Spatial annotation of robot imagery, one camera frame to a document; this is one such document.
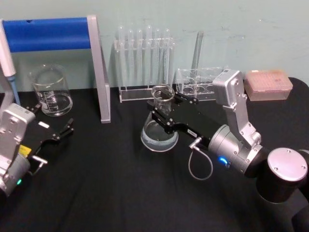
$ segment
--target cable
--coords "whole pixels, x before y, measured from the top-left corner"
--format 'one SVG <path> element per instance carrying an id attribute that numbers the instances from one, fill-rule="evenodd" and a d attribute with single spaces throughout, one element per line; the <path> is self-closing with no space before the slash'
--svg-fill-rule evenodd
<path id="1" fill-rule="evenodd" d="M 206 176 L 205 178 L 199 178 L 199 177 L 196 177 L 193 173 L 192 173 L 192 171 L 191 171 L 191 158 L 192 158 L 192 155 L 193 155 L 193 152 L 194 152 L 194 150 L 193 149 L 195 149 L 196 151 L 198 151 L 200 154 L 202 154 L 203 156 L 205 156 L 207 159 L 208 159 L 208 161 L 209 161 L 209 164 L 211 165 L 211 172 L 209 173 L 209 175 L 208 176 Z M 212 172 L 213 172 L 213 165 L 212 165 L 212 161 L 211 161 L 211 159 L 209 158 L 209 156 L 207 155 L 207 154 L 205 154 L 204 152 L 202 152 L 198 147 L 196 147 L 196 146 L 194 146 L 193 147 L 193 149 L 192 149 L 192 152 L 191 152 L 191 154 L 190 154 L 190 158 L 189 158 L 189 161 L 188 161 L 188 169 L 189 169 L 189 173 L 191 174 L 191 176 L 194 178 L 194 179 L 196 179 L 196 180 L 207 180 L 207 179 L 209 179 L 210 177 L 211 177 L 211 175 L 212 175 Z"/>

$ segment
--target light blue wall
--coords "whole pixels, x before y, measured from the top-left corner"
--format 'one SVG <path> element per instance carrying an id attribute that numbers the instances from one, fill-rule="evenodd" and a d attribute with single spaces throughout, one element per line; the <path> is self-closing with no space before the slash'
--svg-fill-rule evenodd
<path id="1" fill-rule="evenodd" d="M 151 24 L 170 29 L 176 43 L 174 69 L 191 67 L 196 35 L 203 30 L 206 38 L 200 67 L 283 69 L 307 84 L 308 9 L 308 0 L 0 0 L 0 17 L 5 20 L 96 14 L 107 64 L 120 24 Z M 27 54 L 15 55 L 14 60 L 22 79 L 28 66 L 35 63 L 27 62 Z M 83 79 L 90 73 L 89 67 L 81 67 L 74 67 L 73 62 L 68 65 L 73 76 L 70 88 L 89 86 L 90 82 Z M 113 76 L 109 78 L 115 85 Z M 26 80 L 17 84 L 19 90 L 30 88 Z"/>

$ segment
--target clear liquid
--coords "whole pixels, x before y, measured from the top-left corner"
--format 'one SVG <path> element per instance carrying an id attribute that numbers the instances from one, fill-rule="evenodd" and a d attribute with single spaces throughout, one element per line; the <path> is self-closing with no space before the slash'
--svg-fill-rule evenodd
<path id="1" fill-rule="evenodd" d="M 73 106 L 72 98 L 65 92 L 40 92 L 42 112 L 48 116 L 61 116 L 66 114 Z"/>
<path id="2" fill-rule="evenodd" d="M 152 151 L 164 152 L 172 149 L 178 141 L 178 133 L 167 134 L 154 120 L 149 121 L 141 132 L 141 141 Z"/>

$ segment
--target pipette tip box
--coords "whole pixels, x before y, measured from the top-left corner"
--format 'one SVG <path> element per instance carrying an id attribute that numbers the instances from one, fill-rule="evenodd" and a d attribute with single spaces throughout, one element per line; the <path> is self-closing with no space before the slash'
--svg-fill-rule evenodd
<path id="1" fill-rule="evenodd" d="M 251 101 L 285 100 L 293 84 L 281 70 L 253 70 L 246 73 L 244 87 Z"/>

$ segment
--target blue indicator light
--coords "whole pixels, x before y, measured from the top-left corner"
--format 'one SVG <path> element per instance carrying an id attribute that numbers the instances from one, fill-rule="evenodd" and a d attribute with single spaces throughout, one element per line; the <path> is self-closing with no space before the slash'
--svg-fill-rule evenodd
<path id="1" fill-rule="evenodd" d="M 219 161 L 227 165 L 227 160 L 224 157 L 219 157 Z"/>

